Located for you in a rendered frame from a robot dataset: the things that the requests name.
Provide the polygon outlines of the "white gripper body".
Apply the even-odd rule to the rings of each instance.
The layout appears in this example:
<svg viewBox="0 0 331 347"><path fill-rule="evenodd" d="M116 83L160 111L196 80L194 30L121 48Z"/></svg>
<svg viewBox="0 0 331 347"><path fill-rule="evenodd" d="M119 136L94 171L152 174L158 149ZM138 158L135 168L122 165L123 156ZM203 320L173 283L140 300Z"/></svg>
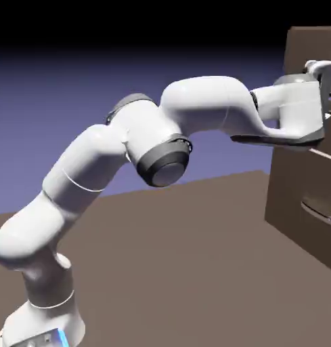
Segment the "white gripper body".
<svg viewBox="0 0 331 347"><path fill-rule="evenodd" d="M305 69L312 78L305 83L305 128L322 128L329 110L331 61L308 60Z"/></svg>

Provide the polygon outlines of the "brown wooden cabinet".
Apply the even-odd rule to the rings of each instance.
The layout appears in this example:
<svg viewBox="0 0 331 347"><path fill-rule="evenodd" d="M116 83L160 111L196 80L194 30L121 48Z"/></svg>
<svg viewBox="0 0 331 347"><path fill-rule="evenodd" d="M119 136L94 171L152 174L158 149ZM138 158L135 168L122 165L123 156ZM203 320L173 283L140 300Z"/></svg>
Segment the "brown wooden cabinet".
<svg viewBox="0 0 331 347"><path fill-rule="evenodd" d="M307 60L331 60L331 26L288 31L285 73L298 73ZM265 220L331 270L331 117L324 127L312 150L274 149Z"/></svg>

